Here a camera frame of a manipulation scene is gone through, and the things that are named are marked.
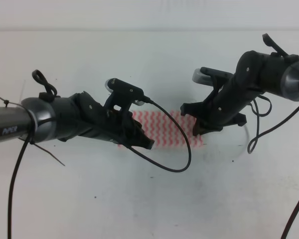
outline zigzag patterned cloth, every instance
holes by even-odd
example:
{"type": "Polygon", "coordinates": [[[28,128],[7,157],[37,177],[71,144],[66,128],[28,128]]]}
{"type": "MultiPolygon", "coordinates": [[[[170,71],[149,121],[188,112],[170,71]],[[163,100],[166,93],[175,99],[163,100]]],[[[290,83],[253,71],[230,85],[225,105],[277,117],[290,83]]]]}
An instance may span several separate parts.
{"type": "MultiPolygon", "coordinates": [[[[194,137],[192,129],[195,118],[189,115],[181,116],[180,111],[170,111],[169,114],[178,122],[188,137],[191,147],[202,147],[203,137],[194,137]]],[[[161,111],[134,111],[133,118],[142,124],[147,137],[155,140],[153,148],[185,147],[186,142],[177,126],[161,111]]]]}

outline white wall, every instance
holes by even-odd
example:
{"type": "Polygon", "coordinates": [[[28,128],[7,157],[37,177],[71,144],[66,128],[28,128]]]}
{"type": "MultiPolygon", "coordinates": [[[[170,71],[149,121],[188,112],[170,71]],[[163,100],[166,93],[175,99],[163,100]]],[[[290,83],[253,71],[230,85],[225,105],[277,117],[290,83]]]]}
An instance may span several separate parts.
{"type": "Polygon", "coordinates": [[[0,29],[299,28],[299,0],[0,0],[0,29]]]}
{"type": "MultiPolygon", "coordinates": [[[[195,68],[233,72],[243,52],[270,53],[262,33],[0,32],[0,95],[13,101],[37,96],[43,88],[31,72],[39,69],[64,97],[86,90],[103,104],[104,82],[118,77],[176,110],[210,92],[191,81],[195,68]]],[[[285,51],[299,54],[299,32],[268,33],[285,51]]],[[[267,96],[273,110],[261,119],[261,131],[299,105],[267,96]]],[[[259,105],[267,110],[265,102],[259,105]]],[[[253,136],[256,117],[249,108],[243,113],[253,136]]],[[[108,142],[77,137],[41,144],[66,167],[30,146],[14,188],[13,238],[279,238],[299,199],[299,113],[262,138],[251,155],[241,127],[204,140],[207,145],[193,150],[192,165],[181,174],[108,142]]],[[[19,140],[0,143],[0,239],[6,237],[8,187],[21,145],[19,140]]],[[[187,157],[182,149],[146,154],[174,168],[187,157]]],[[[299,215],[289,238],[299,239],[299,215]]]]}

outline robotic arm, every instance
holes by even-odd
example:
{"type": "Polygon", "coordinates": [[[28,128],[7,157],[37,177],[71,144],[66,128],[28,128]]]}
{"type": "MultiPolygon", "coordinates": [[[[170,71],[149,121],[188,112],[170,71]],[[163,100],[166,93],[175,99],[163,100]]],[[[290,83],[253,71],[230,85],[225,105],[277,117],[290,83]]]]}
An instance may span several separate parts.
{"type": "Polygon", "coordinates": [[[206,67],[195,70],[193,81],[212,86],[213,91],[203,102],[181,106],[183,116],[197,119],[193,135],[221,131],[229,125],[243,126],[246,116],[239,111],[264,92],[299,101],[299,56],[288,55],[267,34],[263,41],[276,52],[244,53],[235,74],[206,67]]]}
{"type": "Polygon", "coordinates": [[[34,127],[33,143],[52,139],[66,142],[75,136],[83,136],[152,148],[154,140],[144,134],[142,125],[129,111],[132,103],[141,105],[141,100],[148,99],[142,89],[119,79],[110,79],[106,88],[111,95],[101,106],[86,92],[59,97],[41,72],[36,70],[32,76],[46,87],[47,92],[40,93],[38,98],[23,100],[22,108],[0,107],[0,141],[25,137],[34,127]]]}

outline metal cylinder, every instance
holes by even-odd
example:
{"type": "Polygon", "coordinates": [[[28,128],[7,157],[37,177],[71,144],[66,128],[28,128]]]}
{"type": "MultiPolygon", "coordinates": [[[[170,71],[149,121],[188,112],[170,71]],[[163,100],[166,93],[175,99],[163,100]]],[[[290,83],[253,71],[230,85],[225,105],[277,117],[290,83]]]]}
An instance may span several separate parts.
{"type": "Polygon", "coordinates": [[[39,98],[26,98],[21,103],[36,121],[34,142],[69,139],[81,133],[80,126],[75,122],[80,119],[80,112],[70,98],[57,97],[50,103],[39,98]]]}
{"type": "Polygon", "coordinates": [[[0,107],[0,141],[27,134],[31,118],[25,109],[19,107],[0,107]]]}
{"type": "Polygon", "coordinates": [[[299,61],[291,64],[283,57],[265,55],[259,85],[263,91],[291,101],[299,101],[299,61]]]}

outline black cable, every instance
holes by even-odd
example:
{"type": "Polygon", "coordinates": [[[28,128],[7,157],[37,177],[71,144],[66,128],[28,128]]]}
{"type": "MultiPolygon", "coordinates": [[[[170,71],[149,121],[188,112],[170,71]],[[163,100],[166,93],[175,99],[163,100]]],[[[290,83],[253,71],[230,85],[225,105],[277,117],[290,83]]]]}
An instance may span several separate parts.
{"type": "Polygon", "coordinates": [[[16,161],[16,164],[15,164],[15,167],[13,170],[13,174],[11,177],[9,196],[8,196],[8,228],[7,228],[8,239],[11,239],[11,230],[12,230],[12,226],[11,226],[11,224],[12,224],[12,197],[13,197],[14,182],[15,182],[16,174],[18,173],[18,169],[19,169],[23,154],[24,154],[25,149],[26,149],[27,145],[29,144],[30,140],[31,140],[31,133],[28,134],[28,136],[26,137],[26,139],[23,143],[22,149],[19,153],[19,157],[16,161]]]}
{"type": "MultiPolygon", "coordinates": [[[[257,116],[257,131],[256,131],[256,137],[258,137],[258,136],[259,136],[259,127],[260,127],[260,114],[259,114],[259,109],[258,109],[258,105],[257,105],[256,100],[253,100],[253,102],[254,102],[254,104],[255,104],[255,108],[256,108],[256,112],[255,112],[255,115],[257,116]]],[[[248,144],[247,152],[248,152],[249,154],[251,154],[251,153],[254,151],[254,149],[255,149],[255,147],[256,147],[256,145],[257,145],[257,142],[258,142],[258,138],[254,141],[254,144],[253,144],[252,148],[250,148],[251,144],[250,144],[250,143],[248,144]]]]}
{"type": "MultiPolygon", "coordinates": [[[[269,115],[270,112],[271,112],[271,110],[272,110],[272,108],[273,108],[273,105],[271,104],[271,101],[270,101],[267,97],[264,97],[264,96],[261,96],[261,95],[259,95],[258,97],[259,97],[260,99],[263,99],[263,100],[265,100],[265,101],[268,101],[270,105],[269,105],[269,109],[268,109],[268,111],[267,111],[266,113],[264,113],[264,114],[260,114],[260,113],[259,113],[259,109],[258,109],[258,105],[257,105],[257,101],[256,101],[256,100],[253,100],[253,102],[254,102],[254,104],[255,104],[256,111],[254,110],[253,105],[252,105],[251,103],[248,104],[248,105],[251,107],[252,112],[257,116],[257,132],[256,132],[256,137],[258,137],[258,135],[259,135],[260,117],[266,117],[267,115],[269,115]]],[[[258,139],[255,140],[255,142],[254,142],[252,148],[250,148],[250,145],[251,145],[251,144],[247,147],[247,152],[248,152],[249,154],[251,154],[251,153],[254,151],[254,149],[255,149],[255,147],[256,147],[256,145],[257,145],[257,142],[258,142],[258,139]]]]}
{"type": "MultiPolygon", "coordinates": [[[[255,148],[257,142],[258,142],[258,139],[259,139],[260,137],[262,137],[262,136],[264,136],[264,135],[266,135],[266,134],[268,134],[268,133],[274,131],[275,129],[279,128],[279,127],[282,126],[284,123],[286,123],[288,120],[290,120],[296,113],[299,112],[299,106],[298,106],[298,107],[297,107],[297,108],[296,108],[296,109],[295,109],[289,116],[287,116],[287,117],[286,117],[283,121],[281,121],[279,124],[277,124],[276,126],[270,128],[269,130],[267,130],[267,131],[262,132],[261,134],[259,134],[259,119],[260,119],[261,115],[266,116],[266,115],[268,115],[268,114],[270,113],[271,108],[272,108],[272,105],[271,105],[271,102],[270,102],[270,110],[269,110],[267,113],[265,113],[265,114],[259,114],[259,112],[258,112],[258,105],[257,105],[257,103],[256,103],[255,100],[254,100],[254,104],[255,104],[256,112],[253,111],[253,113],[255,113],[255,114],[257,115],[257,134],[256,134],[256,137],[254,137],[254,138],[249,142],[249,144],[248,144],[248,146],[247,146],[247,151],[248,151],[248,153],[252,153],[252,152],[253,152],[253,150],[254,150],[254,148],[255,148]]],[[[291,228],[291,226],[292,226],[292,224],[293,224],[293,222],[294,222],[294,220],[295,220],[295,218],[296,218],[298,212],[299,212],[299,201],[298,201],[296,207],[294,208],[292,214],[291,214],[290,217],[289,217],[289,220],[288,220],[288,222],[287,222],[287,224],[286,224],[286,227],[285,227],[284,232],[283,232],[283,234],[282,234],[282,236],[281,236],[281,239],[286,239],[286,237],[287,237],[287,235],[288,235],[288,232],[289,232],[289,230],[290,230],[290,228],[291,228]]]]}
{"type": "Polygon", "coordinates": [[[38,127],[40,125],[43,125],[44,123],[48,123],[48,122],[55,121],[55,120],[56,120],[56,117],[51,117],[51,118],[43,119],[43,120],[41,120],[41,121],[38,122],[38,127]]]}
{"type": "Polygon", "coordinates": [[[291,228],[291,226],[292,226],[292,224],[293,224],[293,222],[294,222],[294,220],[295,220],[298,212],[299,212],[299,201],[298,201],[297,205],[295,206],[295,209],[293,210],[293,213],[290,215],[290,218],[289,218],[289,220],[288,220],[288,222],[286,224],[284,232],[281,235],[281,239],[286,239],[286,237],[288,235],[288,232],[289,232],[289,230],[290,230],[290,228],[291,228]]]}
{"type": "Polygon", "coordinates": [[[259,112],[257,113],[257,112],[254,110],[253,105],[252,105],[251,103],[248,104],[248,105],[251,107],[251,110],[252,110],[252,112],[253,112],[255,115],[259,115],[260,117],[266,117],[267,115],[270,114],[270,112],[271,112],[271,110],[272,110],[272,108],[273,108],[273,105],[271,104],[271,101],[270,101],[267,97],[265,97],[265,96],[261,96],[261,95],[259,95],[258,98],[263,99],[263,100],[269,102],[269,109],[268,109],[268,111],[267,111],[266,113],[264,113],[264,114],[260,114],[259,112]]]}
{"type": "Polygon", "coordinates": [[[274,131],[275,129],[279,128],[280,126],[282,126],[284,123],[286,123],[288,120],[290,120],[296,113],[298,113],[299,111],[299,106],[288,116],[286,117],[283,121],[281,121],[279,124],[277,124],[276,126],[270,128],[269,130],[265,131],[265,132],[262,132],[261,134],[257,135],[256,137],[254,137],[248,144],[247,146],[247,151],[248,153],[251,153],[250,152],[250,147],[251,147],[251,144],[253,142],[255,142],[256,140],[258,140],[260,137],[274,131]]]}
{"type": "Polygon", "coordinates": [[[39,83],[40,85],[43,85],[45,87],[47,94],[54,95],[54,96],[56,96],[58,94],[56,88],[53,85],[51,85],[50,83],[48,83],[45,76],[39,70],[33,71],[32,77],[37,83],[39,83]]]}
{"type": "Polygon", "coordinates": [[[30,118],[32,119],[32,115],[30,114],[30,112],[23,106],[23,105],[20,105],[20,104],[17,104],[17,103],[13,103],[13,102],[10,102],[8,100],[5,100],[4,98],[0,97],[0,100],[3,101],[3,103],[5,104],[5,107],[8,106],[8,104],[12,104],[12,105],[15,105],[15,106],[19,106],[21,108],[23,108],[30,116],[30,118]]]}
{"type": "Polygon", "coordinates": [[[63,166],[65,166],[57,157],[55,157],[50,151],[46,150],[45,148],[42,148],[41,146],[37,145],[36,143],[32,143],[32,145],[34,145],[35,147],[43,150],[44,152],[50,154],[56,161],[58,161],[60,164],[62,164],[63,166]]]}
{"type": "Polygon", "coordinates": [[[185,139],[186,145],[187,145],[187,149],[188,149],[188,161],[187,161],[187,164],[186,164],[186,166],[184,168],[182,168],[182,169],[172,169],[172,168],[165,167],[164,165],[161,165],[161,164],[155,162],[154,160],[148,158],[144,154],[138,152],[137,150],[135,150],[134,148],[132,148],[129,144],[125,143],[120,137],[118,137],[115,134],[110,133],[110,132],[108,132],[108,131],[102,129],[101,127],[99,127],[97,125],[94,125],[92,123],[88,123],[88,122],[85,122],[85,121],[82,121],[82,120],[76,120],[76,119],[66,119],[65,121],[74,121],[76,123],[79,123],[80,125],[85,125],[86,127],[94,128],[97,131],[100,131],[101,133],[106,134],[107,136],[109,136],[110,138],[112,138],[114,141],[116,141],[118,144],[123,145],[124,147],[126,147],[127,149],[129,149],[130,151],[132,151],[133,153],[137,154],[139,157],[145,159],[146,161],[154,164],[155,166],[157,166],[157,167],[159,167],[161,169],[164,169],[164,170],[169,171],[169,172],[174,172],[174,173],[180,173],[180,172],[185,171],[190,166],[190,163],[191,163],[191,149],[190,149],[190,144],[189,144],[188,138],[187,138],[184,130],[179,126],[179,124],[177,123],[177,121],[166,110],[164,110],[160,105],[158,105],[157,103],[153,102],[152,100],[150,100],[150,101],[148,101],[146,103],[153,104],[157,108],[159,108],[161,111],[163,111],[173,121],[173,123],[177,126],[177,128],[180,130],[180,132],[184,136],[184,139],[185,139]]]}

